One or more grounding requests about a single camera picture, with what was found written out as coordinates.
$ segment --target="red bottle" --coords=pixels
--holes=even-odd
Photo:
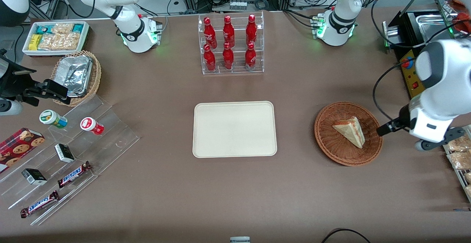
[[[222,56],[224,57],[224,67],[227,70],[232,70],[234,68],[234,52],[232,52],[229,42],[224,43],[224,52],[222,52]]]
[[[211,49],[216,49],[217,47],[216,32],[214,30],[214,27],[212,27],[211,25],[211,20],[208,17],[206,17],[203,19],[203,22],[205,23],[206,43],[211,46]]]
[[[205,64],[209,72],[215,72],[216,71],[216,58],[214,57],[213,52],[211,51],[211,47],[209,44],[205,44],[203,46],[203,49],[205,49],[205,53],[203,54],[203,57],[205,58]]]
[[[236,35],[234,33],[234,26],[231,23],[231,16],[224,16],[224,28],[222,29],[224,34],[224,42],[228,42],[231,47],[236,45]]]
[[[247,45],[247,51],[245,52],[245,69],[248,71],[253,71],[255,68],[255,57],[257,57],[257,53],[254,50],[254,42],[250,42]]]
[[[246,35],[246,42],[249,45],[250,42],[257,41],[257,25],[255,24],[255,15],[249,15],[249,24],[247,24],[247,28],[245,29]]]

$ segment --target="wicker basket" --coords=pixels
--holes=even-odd
[[[356,116],[365,136],[363,148],[353,145],[332,124],[341,119]],[[336,102],[325,106],[314,123],[314,134],[322,151],[333,161],[346,166],[362,166],[370,163],[381,151],[383,139],[376,129],[379,123],[370,111],[352,102]]]
[[[68,104],[68,105],[64,104],[64,103],[62,103],[58,100],[54,100],[54,102],[57,103],[57,104],[67,105],[67,106],[70,106],[70,107],[77,106],[82,101],[85,101],[86,99],[92,98],[96,94],[96,91],[98,90],[98,87],[100,86],[100,78],[101,78],[100,62],[98,62],[96,57],[88,51],[75,52],[75,53],[67,55],[65,57],[78,57],[78,56],[88,56],[91,59],[93,59],[93,65],[92,65],[92,69],[91,69],[92,72],[90,74],[90,81],[89,81],[88,88],[87,88],[87,94],[82,98],[72,98],[71,101],[70,101],[70,104]],[[57,71],[57,67],[59,66],[59,62],[57,62],[56,67],[54,67],[54,70],[52,71],[52,75],[51,75],[52,80],[54,80],[54,77],[56,76],[56,71]]]

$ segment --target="sandwich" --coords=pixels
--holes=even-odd
[[[335,130],[352,142],[356,147],[363,147],[365,136],[363,135],[363,131],[357,117],[352,116],[352,118],[347,120],[336,121],[332,127],[334,127]]]

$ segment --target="table surface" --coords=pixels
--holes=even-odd
[[[399,8],[378,8],[390,21]],[[111,20],[91,20],[87,50],[102,66],[99,96],[142,137],[96,181],[40,226],[29,226],[0,200],[1,242],[320,242],[334,228],[352,228],[372,242],[469,242],[471,213],[440,149],[421,153],[405,132],[384,137],[378,158],[346,167],[327,158],[313,137],[322,107],[352,101],[375,109],[372,87],[396,60],[386,54],[369,10],[341,47],[313,40],[282,12],[265,12],[265,73],[203,76],[198,16],[171,17],[162,44],[134,54]],[[48,78],[57,58],[25,57]],[[407,104],[399,70],[378,88],[391,115]],[[271,157],[197,159],[194,107],[206,102],[271,101],[278,152]],[[37,117],[69,107],[41,100],[19,116],[0,117],[0,139],[21,127],[45,131]],[[471,124],[470,117],[457,123]],[[347,232],[332,242],[361,242]]]

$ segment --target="red cookie box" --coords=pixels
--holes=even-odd
[[[44,136],[33,130],[22,128],[0,143],[0,173],[13,166],[20,158],[44,143]]]

